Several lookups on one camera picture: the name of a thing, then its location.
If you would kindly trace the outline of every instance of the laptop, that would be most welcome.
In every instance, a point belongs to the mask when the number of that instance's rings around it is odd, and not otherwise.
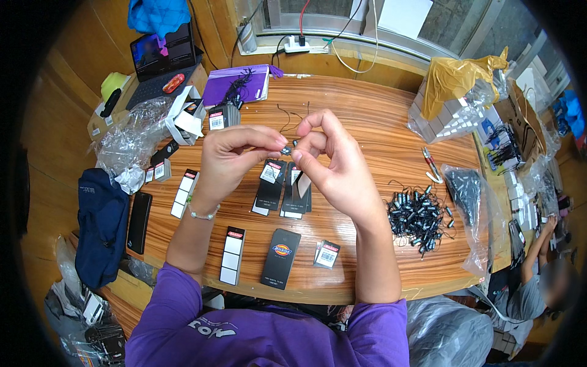
[[[130,52],[139,85],[126,105],[127,110],[152,98],[181,94],[204,53],[194,44],[189,23],[182,24],[163,39],[144,35],[130,44]],[[185,76],[184,81],[173,92],[165,93],[163,86],[179,73]]]

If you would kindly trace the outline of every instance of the navy backpack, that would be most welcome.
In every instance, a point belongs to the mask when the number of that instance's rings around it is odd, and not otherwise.
[[[79,243],[75,268],[91,289],[116,280],[124,254],[129,196],[118,182],[110,184],[99,168],[87,169],[77,182],[79,190]]]

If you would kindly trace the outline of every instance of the yellow plastic bag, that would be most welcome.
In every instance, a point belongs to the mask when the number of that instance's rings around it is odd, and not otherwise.
[[[444,102],[463,97],[477,79],[489,83],[497,102],[500,94],[493,85],[493,70],[507,70],[508,47],[500,56],[486,56],[481,59],[456,60],[451,58],[432,58],[422,102],[422,117],[430,121],[440,113]]]

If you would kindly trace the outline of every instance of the laptop keyboard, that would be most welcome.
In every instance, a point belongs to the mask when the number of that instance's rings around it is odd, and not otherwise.
[[[195,68],[196,66],[190,66],[189,68],[179,69],[174,72],[149,79],[145,82],[140,82],[137,90],[134,91],[133,96],[127,103],[126,110],[130,111],[130,109],[135,107],[137,104],[152,98],[162,96],[175,97],[180,95],[181,92],[183,92],[183,87],[185,87],[187,85],[187,81],[190,80],[191,74],[194,72]],[[180,85],[178,85],[173,92],[166,94],[163,91],[163,86],[167,84],[167,82],[175,75],[181,73],[183,73],[185,76],[185,80]]]

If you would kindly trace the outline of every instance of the laptop screen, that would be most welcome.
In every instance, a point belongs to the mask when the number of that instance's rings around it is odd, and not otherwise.
[[[196,56],[202,54],[194,46],[191,26],[187,23],[162,39],[144,35],[130,44],[130,51],[139,82],[194,66]]]

